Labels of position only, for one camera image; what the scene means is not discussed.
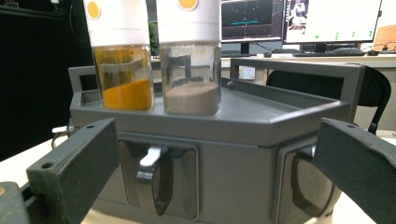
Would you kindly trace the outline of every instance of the yellow circle label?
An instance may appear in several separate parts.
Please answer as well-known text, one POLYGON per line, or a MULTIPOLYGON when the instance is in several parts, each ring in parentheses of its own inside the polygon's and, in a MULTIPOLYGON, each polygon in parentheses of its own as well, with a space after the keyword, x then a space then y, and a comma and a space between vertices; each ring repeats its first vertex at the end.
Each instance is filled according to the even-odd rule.
POLYGON ((185 10, 193 10, 198 4, 198 0, 178 0, 178 5, 185 10))
POLYGON ((88 3, 87 12, 92 20, 96 20, 100 16, 100 8, 95 2, 88 3))

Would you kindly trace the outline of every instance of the monitor screen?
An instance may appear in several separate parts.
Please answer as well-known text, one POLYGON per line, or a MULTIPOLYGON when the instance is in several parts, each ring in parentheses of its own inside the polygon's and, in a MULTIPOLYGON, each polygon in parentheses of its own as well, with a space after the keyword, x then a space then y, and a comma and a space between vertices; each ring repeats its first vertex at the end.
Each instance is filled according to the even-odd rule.
POLYGON ((373 42, 381 0, 286 0, 283 44, 373 42))
POLYGON ((221 43, 280 41, 284 0, 222 0, 221 43))

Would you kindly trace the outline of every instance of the computer mouse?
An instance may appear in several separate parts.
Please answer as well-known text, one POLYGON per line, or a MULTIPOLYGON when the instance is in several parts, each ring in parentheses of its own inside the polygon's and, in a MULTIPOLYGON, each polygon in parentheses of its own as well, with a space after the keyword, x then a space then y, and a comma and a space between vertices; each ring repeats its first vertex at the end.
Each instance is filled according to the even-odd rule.
POLYGON ((376 50, 369 50, 367 51, 367 56, 378 56, 378 51, 376 50))

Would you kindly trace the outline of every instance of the gray storage box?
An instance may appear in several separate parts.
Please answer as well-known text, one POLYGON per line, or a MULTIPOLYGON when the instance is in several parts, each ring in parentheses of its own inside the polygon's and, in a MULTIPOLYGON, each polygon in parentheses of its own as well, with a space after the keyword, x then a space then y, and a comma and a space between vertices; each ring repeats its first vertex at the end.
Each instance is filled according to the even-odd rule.
POLYGON ((79 78, 94 75, 94 68, 69 69, 75 127, 115 118, 120 139, 120 168, 93 209, 143 223, 304 223, 332 211, 339 191, 298 154, 315 144, 321 118, 353 120, 364 68, 356 64, 235 62, 232 73, 238 65, 253 65, 343 78, 342 99, 224 78, 217 116, 167 115, 161 92, 151 112, 108 110, 102 107, 98 91, 81 88, 79 78), (148 173, 141 170, 139 161, 153 146, 165 147, 166 158, 159 162, 158 172, 152 173, 158 179, 142 182, 139 175, 148 173), (164 197, 169 204, 160 216, 161 203, 156 199, 163 200, 161 194, 169 193, 170 199, 164 197), (299 198, 320 211, 301 208, 299 198))

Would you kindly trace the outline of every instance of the black chair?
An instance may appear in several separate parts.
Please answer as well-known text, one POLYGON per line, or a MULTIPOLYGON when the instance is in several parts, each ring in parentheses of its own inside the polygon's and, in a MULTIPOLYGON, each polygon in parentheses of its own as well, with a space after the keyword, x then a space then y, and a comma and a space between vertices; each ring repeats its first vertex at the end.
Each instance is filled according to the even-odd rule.
MULTIPOLYGON (((343 79, 276 70, 268 76, 266 85, 340 99, 343 79)), ((391 89, 388 79, 378 70, 365 66, 358 105, 377 107, 368 132, 376 133, 378 122, 387 106, 390 93, 391 89)))

